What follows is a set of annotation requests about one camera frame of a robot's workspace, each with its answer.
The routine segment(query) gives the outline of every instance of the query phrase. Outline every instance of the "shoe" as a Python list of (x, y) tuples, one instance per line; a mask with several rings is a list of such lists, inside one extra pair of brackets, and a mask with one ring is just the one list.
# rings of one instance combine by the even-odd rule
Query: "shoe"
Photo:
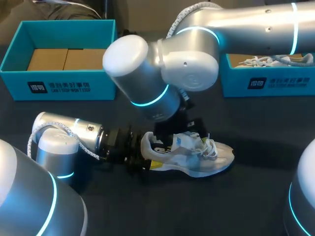
[(173, 135), (173, 144), (165, 149), (153, 132), (147, 132), (141, 140), (141, 154), (162, 165), (156, 171), (179, 170), (191, 177), (211, 176), (225, 170), (234, 160), (233, 149), (228, 145), (206, 138), (198, 133)]
[[(287, 55), (281, 55), (280, 56), (282, 59), (286, 61), (291, 61), (291, 62), (299, 62), (299, 63), (313, 63), (314, 58), (313, 55), (308, 53), (302, 58), (292, 58), (288, 57)], [(257, 56), (254, 56), (253, 59), (247, 59), (243, 62), (240, 62), (240, 64), (237, 67), (275, 67), (275, 66), (290, 66), (284, 63), (281, 63), (277, 60), (274, 60), (271, 57), (262, 57), (258, 58)]]
[[(290, 57), (283, 57), (283, 59), (290, 61)], [(238, 67), (274, 67), (274, 66), (287, 66), (282, 64), (277, 60), (273, 60), (271, 57), (262, 57), (258, 58), (254, 56), (252, 59), (246, 59), (245, 61), (240, 62)]]

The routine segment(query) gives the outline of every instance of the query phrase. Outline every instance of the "brown cardboard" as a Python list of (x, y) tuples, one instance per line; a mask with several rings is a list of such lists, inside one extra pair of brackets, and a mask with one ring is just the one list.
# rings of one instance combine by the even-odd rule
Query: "brown cardboard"
[[(301, 54), (289, 55), (291, 58), (302, 58)], [(229, 54), (231, 66), (234, 68), (241, 65), (240, 62), (245, 61), (246, 59), (252, 59), (253, 55), (240, 55), (240, 54)]]
[(68, 49), (35, 49), (28, 71), (63, 70)]
[(69, 49), (64, 70), (102, 70), (105, 49)]

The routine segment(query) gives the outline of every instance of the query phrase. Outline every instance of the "gray fabric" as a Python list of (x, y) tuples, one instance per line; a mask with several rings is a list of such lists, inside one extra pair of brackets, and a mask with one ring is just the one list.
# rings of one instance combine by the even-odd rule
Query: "gray fabric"
[(31, 0), (24, 0), (23, 3), (11, 9), (7, 18), (0, 23), (0, 63), (21, 21), (94, 19), (99, 19), (97, 14), (82, 6), (47, 2), (33, 3)]

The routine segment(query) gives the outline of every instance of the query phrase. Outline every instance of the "shoe sole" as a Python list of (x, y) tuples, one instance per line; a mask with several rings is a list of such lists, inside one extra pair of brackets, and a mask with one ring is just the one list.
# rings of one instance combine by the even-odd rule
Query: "shoe sole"
[(211, 172), (198, 172), (198, 171), (191, 171), (188, 169), (185, 169), (184, 167), (181, 166), (176, 166), (176, 165), (172, 165), (172, 164), (163, 164), (162, 167), (160, 168), (156, 168), (156, 169), (152, 169), (153, 171), (170, 171), (170, 170), (176, 170), (176, 171), (182, 171), (185, 174), (189, 175), (190, 177), (193, 178), (200, 178), (200, 177), (207, 177), (207, 176), (212, 176), (215, 175), (217, 173), (220, 173), (222, 171), (224, 171), (226, 168), (228, 168), (233, 162), (231, 162), (230, 164), (228, 164), (227, 166), (222, 167), (221, 169), (215, 170), (215, 171), (211, 171)]

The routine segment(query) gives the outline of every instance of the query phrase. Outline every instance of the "white cable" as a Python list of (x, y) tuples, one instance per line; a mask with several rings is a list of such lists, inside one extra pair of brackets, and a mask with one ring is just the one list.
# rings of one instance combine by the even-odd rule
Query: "white cable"
[(179, 15), (177, 16), (175, 22), (172, 24), (172, 27), (169, 29), (168, 34), (166, 36), (166, 38), (170, 38), (173, 36), (177, 26), (179, 25), (179, 23), (189, 14), (191, 14), (193, 11), (198, 10), (200, 8), (203, 7), (211, 7), (211, 8), (215, 8), (215, 9), (222, 9), (222, 7), (220, 7), (219, 5), (213, 3), (213, 2), (200, 2), (197, 3), (195, 5), (192, 5), (190, 7), (185, 8), (184, 10), (181, 11), (181, 13), (179, 13)]
[(32, 154), (31, 154), (31, 147), (32, 147), (32, 141), (33, 141), (33, 138), (35, 136), (35, 134), (41, 130), (42, 128), (44, 127), (47, 127), (47, 126), (59, 126), (60, 128), (62, 128), (62, 130), (66, 131), (67, 134), (71, 137), (74, 137), (78, 142), (79, 142), (79, 146), (80, 148), (86, 152), (88, 155), (96, 158), (97, 160), (99, 160), (99, 156), (96, 155), (95, 153), (89, 151), (82, 143), (81, 141), (79, 140), (79, 138), (77, 137), (77, 135), (75, 135), (71, 129), (67, 126), (65, 126), (64, 124), (62, 123), (59, 123), (59, 122), (55, 122), (55, 121), (51, 121), (51, 122), (47, 122), (47, 123), (43, 123), (42, 125), (40, 125), (39, 127), (37, 127), (31, 134), (30, 138), (29, 138), (29, 141), (28, 141), (28, 157), (29, 158), (32, 158)]
[(271, 56), (272, 59), (277, 60), (285, 65), (291, 65), (291, 66), (299, 66), (299, 67), (309, 67), (309, 66), (315, 66), (315, 63), (301, 63), (301, 62), (293, 62), (288, 61), (285, 59), (282, 59), (281, 56)]

